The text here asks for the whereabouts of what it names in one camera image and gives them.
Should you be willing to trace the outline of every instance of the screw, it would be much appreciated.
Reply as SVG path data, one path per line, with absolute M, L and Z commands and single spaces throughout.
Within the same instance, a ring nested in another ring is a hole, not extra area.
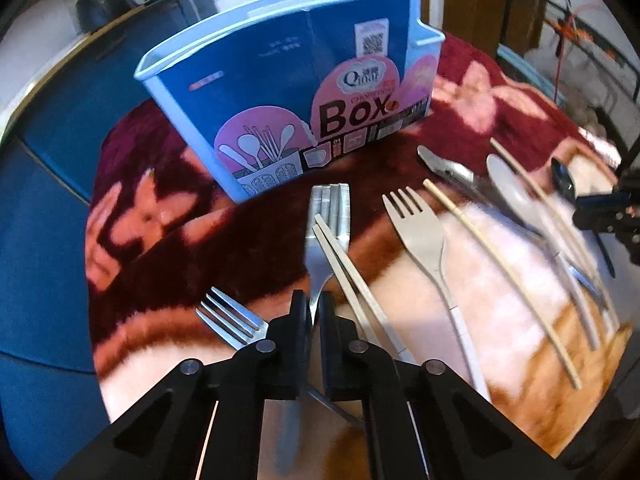
M 354 354 L 364 354 L 364 352 L 367 351 L 367 348 L 369 348 L 369 344 L 361 339 L 354 339 L 349 343 L 349 350 Z
M 431 375 L 443 374 L 447 369 L 447 365 L 439 359 L 429 359 L 427 362 L 425 362 L 424 367 Z
M 180 365 L 180 371 L 185 375 L 193 375 L 200 369 L 200 363 L 196 359 L 187 359 Z
M 261 341 L 258 341 L 255 349 L 263 354 L 268 354 L 276 349 L 276 343 L 271 339 L 262 339 Z

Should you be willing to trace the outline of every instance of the qr code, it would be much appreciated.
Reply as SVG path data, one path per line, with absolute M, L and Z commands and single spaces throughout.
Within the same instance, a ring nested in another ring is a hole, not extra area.
M 363 54 L 384 54 L 383 38 L 383 33 L 371 34 L 362 38 Z

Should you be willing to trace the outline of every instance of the barcode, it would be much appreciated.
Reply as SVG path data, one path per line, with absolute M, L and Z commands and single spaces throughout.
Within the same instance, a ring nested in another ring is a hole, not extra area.
M 396 121 L 395 123 L 390 124 L 389 126 L 380 128 L 378 130 L 378 138 L 382 139 L 382 137 L 386 137 L 389 134 L 392 134 L 393 132 L 398 131 L 400 128 L 402 128 L 402 119 L 400 119 L 399 121 Z
M 362 38 L 362 51 L 366 56 L 367 54 L 384 54 L 383 48 L 384 34 L 371 34 Z

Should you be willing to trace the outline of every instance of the wooden chopstick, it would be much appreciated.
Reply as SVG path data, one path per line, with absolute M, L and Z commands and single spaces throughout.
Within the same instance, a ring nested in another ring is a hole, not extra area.
M 556 352 L 558 353 L 558 358 L 560 359 L 562 366 L 564 366 L 564 369 L 569 375 L 569 378 L 571 379 L 571 382 L 573 383 L 574 388 L 576 388 L 577 390 L 582 389 L 582 381 L 580 380 L 580 375 L 578 374 L 578 370 L 575 368 L 574 363 L 571 361 L 571 357 L 569 356 L 566 348 L 560 341 L 558 333 L 553 328 L 553 326 L 549 324 L 545 320 L 545 318 L 542 316 L 542 313 L 536 307 L 536 304 L 534 303 L 533 298 L 526 291 L 526 289 L 524 288 L 524 284 L 522 283 L 518 275 L 515 273 L 515 271 L 511 269 L 511 266 L 507 263 L 507 261 L 505 261 L 503 257 L 500 256 L 500 253 L 495 249 L 495 247 L 491 244 L 491 242 L 484 237 L 484 235 L 466 217 L 466 215 L 463 214 L 462 211 L 460 211 L 460 209 L 451 201 L 451 199 L 447 195 L 445 195 L 431 180 L 427 178 L 423 182 L 423 185 L 425 188 L 429 190 L 429 192 L 431 192 L 431 194 L 433 194 L 438 200 L 440 200 L 442 205 L 446 207 L 452 213 L 452 215 L 455 216 L 460 221 L 460 223 L 469 230 L 469 232 L 471 232 L 471 234 L 476 238 L 476 240 L 478 240 L 478 242 L 482 245 L 482 247 L 484 247 L 484 249 L 489 253 L 489 255 L 494 259 L 494 261 L 500 266 L 500 268 L 502 269 L 502 272 L 505 273 L 505 275 L 511 281 L 513 286 L 520 293 L 522 299 L 525 301 L 526 305 L 532 311 L 532 313 L 534 314 L 534 316 L 536 317 L 540 325 L 542 325 L 542 328 L 544 329 L 546 336 L 549 338 L 549 340 L 551 341 L 551 344 L 556 349 Z
M 567 221 L 564 218 L 562 218 L 560 213 L 556 211 L 556 208 L 552 204 L 551 200 L 549 200 L 549 197 L 545 193 L 545 191 L 540 187 L 540 185 L 535 180 L 533 180 L 530 174 L 527 173 L 527 170 L 525 170 L 522 167 L 522 165 L 516 160 L 516 158 L 513 155 L 511 155 L 511 153 L 509 153 L 505 149 L 505 147 L 501 145 L 500 142 L 495 140 L 493 137 L 489 140 L 489 143 L 495 148 L 495 150 L 498 153 L 500 153 L 500 156 L 504 160 L 506 160 L 507 163 L 524 179 L 524 181 L 529 185 L 531 189 L 533 189 L 536 195 L 540 197 L 540 200 L 542 200 L 542 203 L 546 206 L 548 211 L 551 213 L 552 219 L 554 220 L 556 225 L 560 228 L 560 230 L 564 233 L 565 236 L 570 238 L 572 242 L 572 246 L 578 251 L 580 258 L 583 260 L 582 264 L 591 271 L 592 279 L 596 283 L 596 286 L 600 289 L 604 297 L 607 314 L 609 314 L 608 316 L 609 319 L 605 319 L 605 322 L 610 323 L 614 331 L 618 330 L 620 328 L 620 320 L 618 319 L 618 314 L 616 313 L 616 309 L 609 295 L 609 291 L 606 289 L 606 287 L 602 283 L 602 279 L 600 277 L 600 273 L 598 272 L 598 269 L 596 269 L 591 264 L 591 259 L 587 252 L 587 249 L 584 247 L 584 244 L 582 243 L 580 238 L 578 238 L 578 235 L 574 232 L 573 228 L 567 223 Z
M 326 240 L 324 233 L 322 232 L 322 230 L 318 225 L 314 225 L 313 230 L 314 230 L 314 234 L 316 235 L 316 238 L 318 239 L 318 243 L 320 244 L 320 247 L 322 247 L 322 250 L 324 251 L 324 255 L 326 256 L 326 259 L 329 261 L 329 265 L 331 265 L 331 268 L 334 271 L 335 277 L 337 278 L 338 283 L 340 284 L 340 287 L 342 288 L 342 291 L 344 292 L 344 295 L 347 298 L 347 301 L 349 302 L 351 309 L 353 310 L 353 313 L 356 315 L 356 319 L 358 320 L 358 323 L 362 327 L 362 331 L 364 332 L 364 335 L 367 338 L 367 341 L 369 341 L 370 343 L 373 343 L 374 345 L 380 346 L 380 340 L 377 338 L 376 333 L 373 332 L 373 329 L 369 323 L 369 320 L 367 319 L 367 315 L 364 313 L 364 310 L 360 306 L 358 297 L 356 296 L 356 293 L 353 290 L 353 287 L 351 286 L 351 283 L 349 282 L 347 275 L 342 270 L 342 267 L 340 266 L 340 262 L 335 257 L 335 254 L 331 248 L 331 245 L 329 245 L 329 242 Z
M 319 214 L 315 216 L 315 220 L 318 227 L 322 231 L 322 234 L 326 238 L 326 241 L 329 242 L 330 248 L 335 253 L 335 256 L 337 256 L 338 259 L 340 260 L 340 264 L 342 264 L 342 266 L 344 267 L 344 270 L 351 278 L 351 281 L 354 283 L 360 295 L 367 303 L 367 306 L 369 307 L 369 309 L 371 310 L 375 318 L 378 320 L 378 323 L 380 323 L 382 330 L 385 331 L 386 336 L 389 338 L 389 341 L 391 341 L 391 344 L 396 349 L 396 352 L 398 352 L 398 355 L 400 356 L 402 361 L 416 364 L 417 362 L 414 356 L 411 354 L 407 346 L 402 342 L 402 339 L 400 339 L 400 336 L 398 335 L 396 330 L 391 326 L 391 323 L 389 322 L 389 319 L 386 316 L 385 312 L 382 310 L 382 308 L 376 301 L 376 298 L 373 297 L 373 294 L 369 290 L 367 283 L 362 279 L 362 276 L 358 272 L 358 269 L 356 269 L 356 267 L 353 265 L 353 262 L 347 256 L 347 253 L 345 253 L 343 248 L 340 247 L 338 240 L 335 238 L 334 234 L 332 234 L 331 229 L 329 229 L 329 226 L 326 224 L 326 222 L 322 219 L 322 217 Z

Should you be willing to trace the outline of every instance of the knife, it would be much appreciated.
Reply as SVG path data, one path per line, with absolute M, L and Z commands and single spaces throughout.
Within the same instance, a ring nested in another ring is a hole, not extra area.
M 464 194 L 467 198 L 489 206 L 493 210 L 498 211 L 503 217 L 509 219 L 512 223 L 521 227 L 529 235 L 529 238 L 538 246 L 546 246 L 548 242 L 543 237 L 542 233 L 537 231 L 536 228 L 530 226 L 526 222 L 516 215 L 504 201 L 500 193 L 494 188 L 493 184 L 488 178 L 482 178 L 477 176 L 468 167 L 437 156 L 427 147 L 418 146 L 418 156 L 427 165 L 433 173 L 442 177 L 449 182 L 456 190 Z M 606 307 L 606 302 L 602 292 L 595 286 L 588 275 L 581 270 L 577 265 L 567 259 L 569 271 L 575 276 L 575 278 L 587 289 L 590 296 L 596 301 L 601 308 Z

